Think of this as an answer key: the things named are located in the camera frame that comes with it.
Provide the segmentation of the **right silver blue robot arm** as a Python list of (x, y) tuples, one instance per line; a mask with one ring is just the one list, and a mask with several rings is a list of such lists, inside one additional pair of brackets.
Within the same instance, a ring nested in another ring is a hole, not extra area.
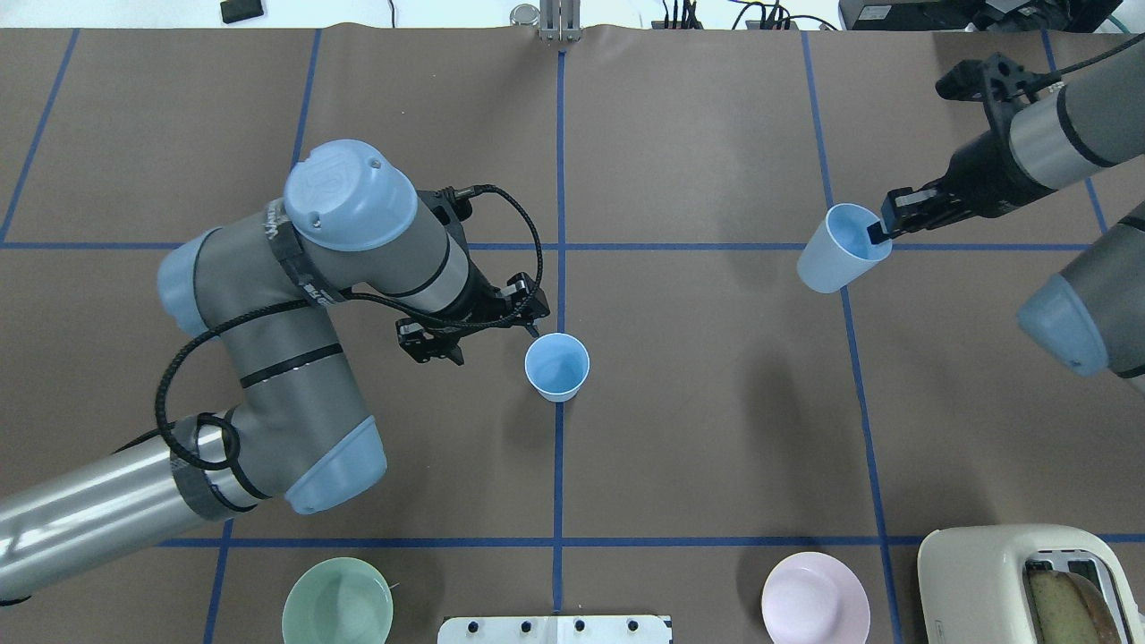
[(1051, 37), (1035, 48), (1036, 66), (1003, 53), (953, 60), (935, 93), (978, 107), (984, 131), (937, 178), (889, 191), (859, 237), (887, 246), (1000, 223), (1006, 245), (1071, 251), (1014, 321), (1072, 374), (1142, 390), (1142, 199), (1119, 199), (1113, 215), (1098, 194), (1103, 174), (1142, 182), (1142, 34), (1073, 60)]

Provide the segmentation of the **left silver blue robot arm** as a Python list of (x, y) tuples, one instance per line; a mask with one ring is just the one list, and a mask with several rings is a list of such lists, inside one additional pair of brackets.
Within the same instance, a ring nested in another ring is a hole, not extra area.
[(387, 469), (376, 416), (330, 317), (368, 301), (401, 311), (402, 351), (463, 364), (488, 327), (535, 333), (536, 268), (493, 286), (461, 221), (477, 184), (419, 191), (376, 147), (335, 140), (292, 167), (279, 199), (164, 257), (157, 289), (189, 336), (163, 371), (155, 427), (106, 458), (3, 498), (3, 605), (264, 500), (319, 513)]

